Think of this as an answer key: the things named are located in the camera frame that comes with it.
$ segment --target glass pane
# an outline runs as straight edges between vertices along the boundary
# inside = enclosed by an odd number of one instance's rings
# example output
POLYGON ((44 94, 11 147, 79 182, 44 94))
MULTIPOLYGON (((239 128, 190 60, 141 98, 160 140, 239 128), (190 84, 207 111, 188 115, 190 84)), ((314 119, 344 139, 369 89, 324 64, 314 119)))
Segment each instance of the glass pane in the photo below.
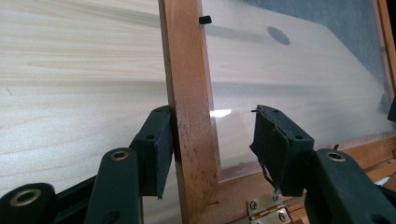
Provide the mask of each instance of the glass pane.
POLYGON ((222 167, 256 160, 256 105, 317 147, 393 130, 373 1, 204 0, 203 11, 222 167))

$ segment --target metal grommet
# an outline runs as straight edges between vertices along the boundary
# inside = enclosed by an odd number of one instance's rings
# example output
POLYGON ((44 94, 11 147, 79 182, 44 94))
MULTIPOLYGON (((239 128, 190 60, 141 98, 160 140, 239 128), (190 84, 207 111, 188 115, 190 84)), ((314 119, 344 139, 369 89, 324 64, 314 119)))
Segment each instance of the metal grommet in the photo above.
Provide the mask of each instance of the metal grommet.
POLYGON ((122 161, 123 159, 127 158, 129 153, 127 151, 116 151, 111 154, 111 160, 113 161, 122 161))
POLYGON ((347 158, 337 152, 326 152, 326 156, 332 161, 346 161, 347 158))
POLYGON ((9 204, 14 207, 25 206, 26 204, 34 202, 41 194, 40 189, 25 189, 23 191, 18 192, 12 199, 9 201, 9 204), (22 199, 22 196, 26 196, 26 194, 33 194, 29 195, 26 199, 22 199))

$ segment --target small black knob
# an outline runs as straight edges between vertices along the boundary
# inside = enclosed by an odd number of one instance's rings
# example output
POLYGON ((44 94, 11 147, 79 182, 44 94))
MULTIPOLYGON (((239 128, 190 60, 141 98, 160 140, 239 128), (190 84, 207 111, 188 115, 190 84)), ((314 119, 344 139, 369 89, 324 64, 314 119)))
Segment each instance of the small black knob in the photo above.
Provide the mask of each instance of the small black knob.
POLYGON ((210 16, 203 16, 199 18, 199 23, 201 25, 210 24, 212 23, 212 18, 210 16))

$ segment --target screw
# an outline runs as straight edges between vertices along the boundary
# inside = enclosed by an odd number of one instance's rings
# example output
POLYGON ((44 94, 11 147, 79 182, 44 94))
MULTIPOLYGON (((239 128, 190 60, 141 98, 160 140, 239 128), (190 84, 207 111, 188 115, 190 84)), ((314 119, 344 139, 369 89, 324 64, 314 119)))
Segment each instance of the screw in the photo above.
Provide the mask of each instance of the screw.
POLYGON ((274 195, 273 195, 273 201, 274 201, 274 202, 277 202, 278 199, 279 199, 279 195, 275 195, 275 194, 274 194, 274 195))
POLYGON ((256 210, 256 209, 257 209, 257 206, 258 206, 258 204, 257 204, 256 201, 251 201, 251 203, 250 203, 250 208, 251 208, 251 210, 256 210))
POLYGON ((285 215, 284 213, 280 212, 280 213, 279 213, 279 219, 280 219, 282 222, 286 222, 286 215, 285 215))

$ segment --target wood grain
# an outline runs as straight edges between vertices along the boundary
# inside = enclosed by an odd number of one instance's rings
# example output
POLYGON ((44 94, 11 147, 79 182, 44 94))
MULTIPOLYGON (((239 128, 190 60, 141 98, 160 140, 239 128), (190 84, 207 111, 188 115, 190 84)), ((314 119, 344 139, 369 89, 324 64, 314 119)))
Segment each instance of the wood grain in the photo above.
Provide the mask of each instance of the wood grain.
POLYGON ((373 143, 345 149, 344 152, 353 157, 361 169, 367 169, 383 161, 393 158, 392 151, 396 148, 396 138, 389 137, 373 143))
POLYGON ((199 219, 218 184, 218 160, 209 111, 213 105, 205 66, 197 1, 160 0, 165 71, 183 222, 199 219))
MULTIPOLYGON (((57 192, 127 147, 167 105, 157 1, 1 1, 0 196, 34 182, 57 192)), ((181 223, 175 167, 145 223, 181 223)))
POLYGON ((373 182, 376 182, 396 172, 396 161, 388 161, 386 165, 378 167, 367 173, 373 182))
POLYGON ((386 188, 386 189, 390 189, 390 190, 396 191, 396 177, 395 177, 395 174, 394 174, 394 176, 392 176, 388 180, 387 183, 384 184, 383 187, 386 188))
POLYGON ((291 220, 293 220, 294 223, 296 223, 298 220, 305 220, 303 223, 309 223, 308 216, 306 214, 305 207, 302 207, 300 209, 297 209, 290 213, 291 220))

